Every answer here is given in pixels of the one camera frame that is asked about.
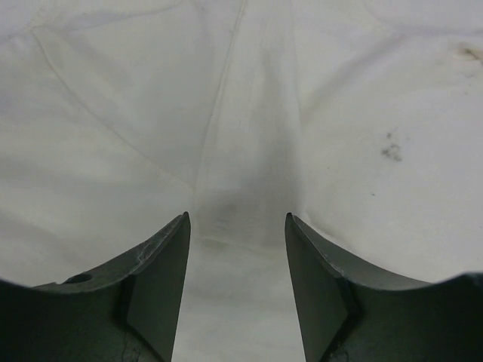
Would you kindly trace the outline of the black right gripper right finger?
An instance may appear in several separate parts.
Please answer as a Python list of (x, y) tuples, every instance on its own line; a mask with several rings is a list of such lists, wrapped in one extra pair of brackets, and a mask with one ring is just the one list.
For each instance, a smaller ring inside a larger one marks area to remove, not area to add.
[(285, 241), (308, 361), (480, 361), (482, 276), (435, 284), (387, 271), (293, 214)]

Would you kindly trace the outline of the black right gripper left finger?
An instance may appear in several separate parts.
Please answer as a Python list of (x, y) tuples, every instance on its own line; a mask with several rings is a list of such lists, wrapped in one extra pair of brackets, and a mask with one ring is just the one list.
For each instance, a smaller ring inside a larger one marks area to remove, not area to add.
[(180, 214), (61, 284), (1, 283), (3, 361), (170, 361), (189, 255)]

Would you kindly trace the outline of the cream white t shirt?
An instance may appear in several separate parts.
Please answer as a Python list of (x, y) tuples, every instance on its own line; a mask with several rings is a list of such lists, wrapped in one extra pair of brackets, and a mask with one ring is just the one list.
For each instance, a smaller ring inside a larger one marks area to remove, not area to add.
[(482, 269), (480, 1), (3, 1), (1, 277), (188, 212), (176, 361), (301, 361), (294, 213), (409, 278)]

